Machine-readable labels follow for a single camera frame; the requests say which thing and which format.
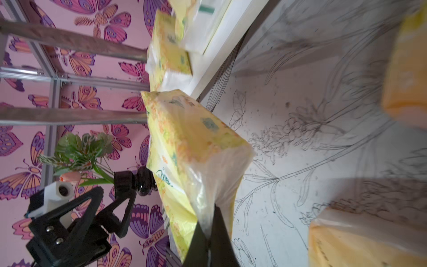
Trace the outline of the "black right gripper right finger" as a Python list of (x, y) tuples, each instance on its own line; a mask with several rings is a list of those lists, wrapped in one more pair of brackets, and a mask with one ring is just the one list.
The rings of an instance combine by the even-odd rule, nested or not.
[(210, 267), (239, 267), (219, 207), (215, 206), (210, 237)]

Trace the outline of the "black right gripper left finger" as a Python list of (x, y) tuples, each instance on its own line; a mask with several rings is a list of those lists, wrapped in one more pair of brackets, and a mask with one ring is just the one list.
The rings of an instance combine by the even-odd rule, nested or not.
[(197, 223), (189, 250), (183, 261), (183, 267), (207, 267), (209, 260), (209, 242), (200, 224)]

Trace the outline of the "yellow floral tissue pack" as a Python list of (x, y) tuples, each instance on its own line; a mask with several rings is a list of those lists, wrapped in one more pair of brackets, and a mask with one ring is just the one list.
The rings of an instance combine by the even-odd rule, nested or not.
[(230, 0), (170, 1), (175, 14), (175, 35), (179, 46), (188, 52), (204, 54), (230, 2)]
[(184, 89), (192, 80), (189, 55), (176, 42), (175, 18), (160, 10), (155, 14), (145, 70), (150, 91)]
[(235, 198), (254, 157), (252, 146), (182, 92), (143, 92), (153, 173), (181, 260), (196, 227), (211, 234), (214, 209), (232, 234)]

